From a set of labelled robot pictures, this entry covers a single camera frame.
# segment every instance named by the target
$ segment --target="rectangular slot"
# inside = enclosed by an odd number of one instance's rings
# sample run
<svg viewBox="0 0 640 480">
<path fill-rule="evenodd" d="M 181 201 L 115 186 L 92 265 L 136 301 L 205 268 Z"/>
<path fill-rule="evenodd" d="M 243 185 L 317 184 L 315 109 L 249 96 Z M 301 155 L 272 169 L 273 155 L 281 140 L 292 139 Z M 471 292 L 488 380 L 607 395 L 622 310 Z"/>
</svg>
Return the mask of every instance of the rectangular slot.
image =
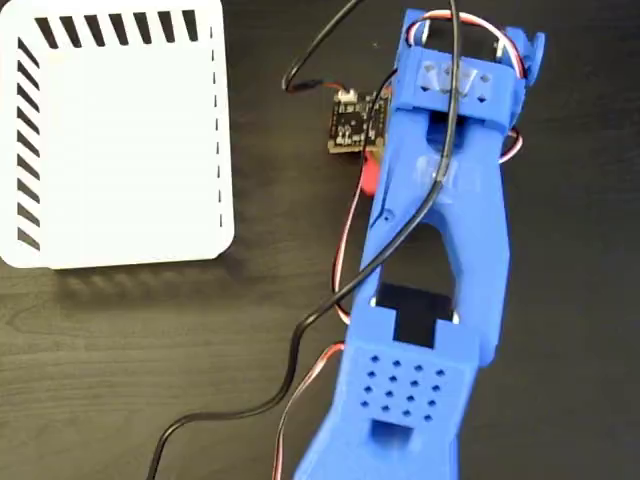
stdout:
<svg viewBox="0 0 640 480">
<path fill-rule="evenodd" d="M 158 12 L 158 18 L 164 31 L 164 38 L 169 43 L 175 43 L 176 34 L 173 31 L 173 21 L 171 20 L 171 12 Z"/>
<path fill-rule="evenodd" d="M 56 41 L 56 37 L 53 34 L 53 30 L 51 29 L 51 24 L 49 23 L 49 19 L 36 18 L 35 20 L 36 20 L 36 24 L 38 25 L 38 28 L 40 29 L 40 32 L 42 33 L 42 36 L 44 37 L 49 47 L 53 48 L 54 50 L 57 50 L 58 42 Z"/>
<path fill-rule="evenodd" d="M 140 38 L 146 45 L 151 44 L 151 29 L 149 28 L 149 19 L 144 12 L 137 12 L 133 14 L 133 18 L 138 25 L 138 31 L 140 32 Z"/>
<path fill-rule="evenodd" d="M 393 340 L 434 348 L 436 323 L 451 320 L 451 298 L 399 285 L 382 284 L 376 303 L 396 311 Z"/>
<path fill-rule="evenodd" d="M 408 448 L 413 436 L 413 428 L 373 420 L 369 435 L 373 443 L 379 448 L 385 451 L 400 451 Z"/>
<path fill-rule="evenodd" d="M 184 10 L 182 12 L 182 17 L 184 18 L 185 27 L 187 27 L 187 34 L 189 35 L 189 40 L 192 42 L 198 41 L 198 22 L 196 20 L 196 12 L 195 10 Z"/>
<path fill-rule="evenodd" d="M 21 38 L 18 39 L 18 50 L 26 55 L 26 57 L 31 60 L 31 62 L 36 66 L 36 68 L 40 68 L 40 62 L 36 59 L 35 55 L 31 53 L 31 50 L 25 45 Z"/>
<path fill-rule="evenodd" d="M 65 32 L 67 32 L 71 45 L 73 45 L 75 48 L 81 48 L 82 42 L 80 42 L 80 35 L 78 35 L 78 30 L 76 29 L 76 24 L 73 21 L 73 18 L 60 17 L 60 23 L 62 23 Z"/>
<path fill-rule="evenodd" d="M 120 45 L 129 45 L 127 29 L 124 26 L 122 15 L 119 13 L 111 13 L 109 14 L 109 19 L 111 20 L 111 25 L 113 25 L 113 30 L 116 32 L 116 37 L 118 37 Z"/>
<path fill-rule="evenodd" d="M 85 15 L 84 19 L 87 22 L 87 27 L 89 27 L 89 31 L 91 32 L 91 36 L 96 42 L 96 45 L 98 45 L 99 47 L 104 47 L 104 35 L 102 35 L 102 29 L 100 28 L 100 20 L 98 20 L 98 16 Z"/>
</svg>

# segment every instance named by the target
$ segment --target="red component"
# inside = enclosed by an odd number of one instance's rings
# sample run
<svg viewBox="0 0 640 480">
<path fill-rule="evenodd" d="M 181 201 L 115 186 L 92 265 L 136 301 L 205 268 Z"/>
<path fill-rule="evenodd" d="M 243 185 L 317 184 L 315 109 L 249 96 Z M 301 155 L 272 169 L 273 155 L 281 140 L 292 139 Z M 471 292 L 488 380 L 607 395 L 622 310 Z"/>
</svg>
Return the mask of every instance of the red component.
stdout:
<svg viewBox="0 0 640 480">
<path fill-rule="evenodd" d="M 378 189 L 380 164 L 371 152 L 367 152 L 365 158 L 365 164 L 362 169 L 362 191 L 366 195 L 373 197 Z"/>
</svg>

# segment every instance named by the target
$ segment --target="dark wooden table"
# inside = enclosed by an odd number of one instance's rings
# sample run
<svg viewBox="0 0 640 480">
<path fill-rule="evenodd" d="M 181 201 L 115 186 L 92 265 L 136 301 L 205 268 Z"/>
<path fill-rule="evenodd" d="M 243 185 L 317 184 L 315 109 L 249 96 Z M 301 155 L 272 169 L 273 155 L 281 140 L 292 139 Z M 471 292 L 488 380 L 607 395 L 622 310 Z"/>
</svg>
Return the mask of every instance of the dark wooden table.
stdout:
<svg viewBox="0 0 640 480">
<path fill-rule="evenodd" d="M 330 94 L 288 97 L 279 80 L 343 0 L 224 3 L 236 241 L 195 264 L 0 267 L 1 478 L 143 479 L 174 417 L 274 391 L 293 325 L 328 292 L 358 167 L 326 153 Z M 521 122 L 525 150 L 504 167 L 509 299 L 498 359 L 480 375 L 462 431 L 462 478 L 638 478 L 640 3 L 464 4 L 549 39 Z M 421 5 L 368 2 L 307 71 L 374 88 L 409 6 Z M 393 268 L 435 289 L 450 282 L 429 232 Z M 305 340 L 302 366 L 343 334 L 328 317 Z M 334 374 L 294 413 L 288 475 L 327 409 Z M 278 414 L 188 428 L 159 478 L 269 478 Z"/>
</svg>

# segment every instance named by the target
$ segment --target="blue plastic arm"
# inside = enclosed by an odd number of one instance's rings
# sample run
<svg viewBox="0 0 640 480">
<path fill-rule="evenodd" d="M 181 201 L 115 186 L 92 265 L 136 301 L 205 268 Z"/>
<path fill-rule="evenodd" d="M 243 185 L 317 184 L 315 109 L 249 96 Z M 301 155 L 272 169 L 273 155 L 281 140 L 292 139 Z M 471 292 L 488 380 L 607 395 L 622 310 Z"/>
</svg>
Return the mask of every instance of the blue plastic arm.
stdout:
<svg viewBox="0 0 640 480">
<path fill-rule="evenodd" d="M 415 213 L 440 158 L 451 55 L 404 42 L 407 26 L 423 13 L 410 10 L 403 26 L 363 265 Z M 537 74 L 542 52 L 536 45 L 542 48 L 544 41 L 530 45 L 517 32 L 510 29 L 526 52 L 525 66 Z M 399 340 L 402 305 L 379 304 L 381 270 L 362 285 L 331 410 L 296 480 L 458 478 L 460 424 L 478 368 L 494 357 L 507 285 L 509 239 L 499 158 L 529 83 L 516 78 L 508 61 L 462 59 L 455 154 L 425 219 L 442 233 L 447 248 L 456 279 L 455 314 L 435 320 L 427 343 Z M 416 261 L 428 268 L 427 259 Z"/>
</svg>

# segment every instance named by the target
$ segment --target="white wire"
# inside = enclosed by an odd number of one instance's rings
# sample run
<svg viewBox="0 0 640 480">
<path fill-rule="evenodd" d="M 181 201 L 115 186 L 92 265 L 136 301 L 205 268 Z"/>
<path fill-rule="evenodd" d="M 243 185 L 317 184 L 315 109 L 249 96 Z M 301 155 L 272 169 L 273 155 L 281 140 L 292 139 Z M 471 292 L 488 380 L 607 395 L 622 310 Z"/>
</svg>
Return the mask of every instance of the white wire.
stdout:
<svg viewBox="0 0 640 480">
<path fill-rule="evenodd" d="M 451 18 L 451 11 L 450 10 L 431 10 L 430 12 L 427 12 L 424 15 L 423 20 L 427 21 L 427 20 L 432 20 L 437 18 Z M 494 34 L 498 38 L 498 43 L 504 44 L 504 48 L 506 48 L 507 52 L 509 53 L 509 58 L 511 58 L 511 63 L 513 64 L 513 67 L 516 70 L 516 74 L 518 75 L 518 78 L 524 78 L 524 71 L 522 70 L 522 62 L 520 61 L 520 53 L 518 52 L 514 43 L 511 41 L 511 39 L 509 39 L 506 33 L 504 33 L 495 25 L 487 22 L 483 18 L 480 18 L 476 15 L 472 15 L 470 13 L 464 13 L 464 12 L 460 13 L 460 20 L 462 21 L 462 23 L 470 23 L 472 25 L 483 27 L 489 30 L 492 34 Z M 409 41 L 409 45 L 411 46 L 415 45 L 415 34 L 421 23 L 423 22 L 417 22 L 415 25 L 411 27 L 411 29 L 408 32 L 408 41 Z"/>
</svg>

